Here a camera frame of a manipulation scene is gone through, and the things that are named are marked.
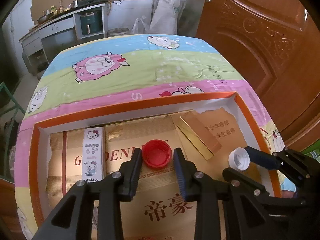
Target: pink sheep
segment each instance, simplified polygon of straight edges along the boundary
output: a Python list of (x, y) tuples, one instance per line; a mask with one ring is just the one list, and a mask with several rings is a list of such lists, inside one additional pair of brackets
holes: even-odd
[(108, 75), (111, 71), (120, 68), (120, 66), (130, 65), (122, 55), (107, 52), (107, 54), (87, 57), (77, 64), (73, 64), (72, 68), (76, 72), (76, 81), (81, 83), (82, 81), (95, 80)]

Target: bed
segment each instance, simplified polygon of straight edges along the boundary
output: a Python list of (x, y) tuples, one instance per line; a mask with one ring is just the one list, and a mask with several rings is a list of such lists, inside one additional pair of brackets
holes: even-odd
[(282, 138), (244, 78), (203, 40), (141, 34), (81, 44), (59, 53), (30, 100), (17, 139), (16, 201), (25, 234), (35, 233), (29, 190), (29, 149), (33, 125), (48, 118), (99, 106), (171, 95), (237, 91), (271, 152)]

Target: pot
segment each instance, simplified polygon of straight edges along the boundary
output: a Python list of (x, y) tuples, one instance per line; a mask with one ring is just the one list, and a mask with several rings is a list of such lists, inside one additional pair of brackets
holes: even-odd
[(46, 14), (46, 15), (41, 16), (41, 17), (37, 20), (37, 22), (38, 22), (39, 24), (45, 23), (46, 21), (48, 21), (48, 20), (49, 20), (49, 18), (50, 18), (51, 16), (53, 16), (53, 12), (52, 12), (52, 13), (49, 13), (49, 14)]

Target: metal screw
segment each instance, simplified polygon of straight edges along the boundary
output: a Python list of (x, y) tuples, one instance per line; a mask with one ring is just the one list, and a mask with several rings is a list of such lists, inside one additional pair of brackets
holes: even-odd
[(233, 180), (231, 181), (231, 185), (234, 186), (234, 187), (239, 187), (240, 181), (239, 181), (239, 180), (236, 180), (236, 179), (233, 179)]
[(77, 185), (78, 187), (81, 187), (81, 186), (83, 186), (84, 184), (85, 184), (85, 180), (84, 180), (84, 179), (78, 180), (78, 181), (76, 182), (76, 185)]
[(253, 194), (254, 194), (255, 196), (259, 196), (260, 193), (261, 193), (261, 191), (260, 191), (259, 189), (255, 189), (254, 192), (253, 192)]
[(120, 178), (120, 177), (121, 177), (121, 172), (116, 171), (116, 172), (112, 173), (112, 177), (113, 177), (114, 179)]
[(201, 171), (195, 172), (195, 177), (196, 177), (197, 179), (201, 179), (201, 178), (203, 178), (203, 176), (204, 176), (203, 172), (201, 172)]

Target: wooden door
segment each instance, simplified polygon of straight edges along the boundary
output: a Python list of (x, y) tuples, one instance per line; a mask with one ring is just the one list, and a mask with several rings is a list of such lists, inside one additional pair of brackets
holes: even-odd
[(286, 145), (319, 123), (320, 32), (299, 0), (206, 2), (196, 36), (249, 82)]
[(17, 214), (13, 183), (0, 179), (0, 200), (0, 239), (26, 240)]

